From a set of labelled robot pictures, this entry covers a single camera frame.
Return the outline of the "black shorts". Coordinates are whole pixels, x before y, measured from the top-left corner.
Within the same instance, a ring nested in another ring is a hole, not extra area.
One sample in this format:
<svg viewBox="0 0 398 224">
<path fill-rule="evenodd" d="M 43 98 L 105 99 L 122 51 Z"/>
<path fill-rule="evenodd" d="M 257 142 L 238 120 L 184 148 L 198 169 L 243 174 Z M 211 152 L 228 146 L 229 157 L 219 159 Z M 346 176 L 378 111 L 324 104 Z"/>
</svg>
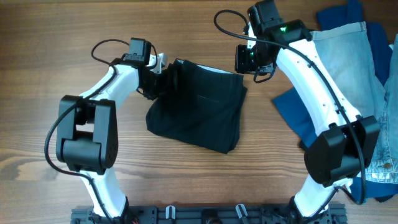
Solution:
<svg viewBox="0 0 398 224">
<path fill-rule="evenodd" d="M 176 59 L 175 92 L 158 98 L 146 115 L 147 129 L 158 135 L 223 154 L 240 134 L 241 108 L 247 88 L 243 76 Z"/>
</svg>

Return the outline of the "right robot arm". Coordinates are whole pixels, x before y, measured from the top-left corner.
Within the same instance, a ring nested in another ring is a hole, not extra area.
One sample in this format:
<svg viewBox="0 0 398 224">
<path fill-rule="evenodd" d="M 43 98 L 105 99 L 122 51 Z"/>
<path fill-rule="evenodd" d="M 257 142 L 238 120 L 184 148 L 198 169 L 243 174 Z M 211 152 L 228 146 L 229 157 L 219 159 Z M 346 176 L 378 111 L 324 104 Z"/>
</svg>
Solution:
<svg viewBox="0 0 398 224">
<path fill-rule="evenodd" d="M 363 117 L 346 99 L 319 58 L 310 31 L 299 20 L 286 22 L 274 1 L 259 1 L 244 18 L 243 39 L 236 49 L 235 70 L 256 83 L 277 69 L 289 78 L 306 107 L 316 138 L 304 154 L 308 177 L 287 206 L 262 209 L 262 220 L 282 223 L 340 223 L 343 205 L 331 200 L 347 192 L 369 166 L 379 135 L 373 116 Z"/>
</svg>

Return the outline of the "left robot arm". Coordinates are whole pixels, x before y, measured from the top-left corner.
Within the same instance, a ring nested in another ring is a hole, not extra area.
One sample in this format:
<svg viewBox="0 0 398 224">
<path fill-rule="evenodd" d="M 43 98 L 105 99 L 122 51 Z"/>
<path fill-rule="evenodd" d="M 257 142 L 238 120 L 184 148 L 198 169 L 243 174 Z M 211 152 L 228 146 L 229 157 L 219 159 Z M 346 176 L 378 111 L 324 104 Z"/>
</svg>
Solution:
<svg viewBox="0 0 398 224">
<path fill-rule="evenodd" d="M 116 111 L 133 92 L 155 100 L 177 87 L 176 72 L 165 72 L 167 57 L 145 39 L 131 38 L 129 51 L 107 62 L 107 74 L 78 96 L 65 95 L 47 134 L 44 155 L 59 173 L 79 177 L 92 201 L 74 210 L 72 223 L 137 223 L 114 170 L 118 154 Z"/>
</svg>

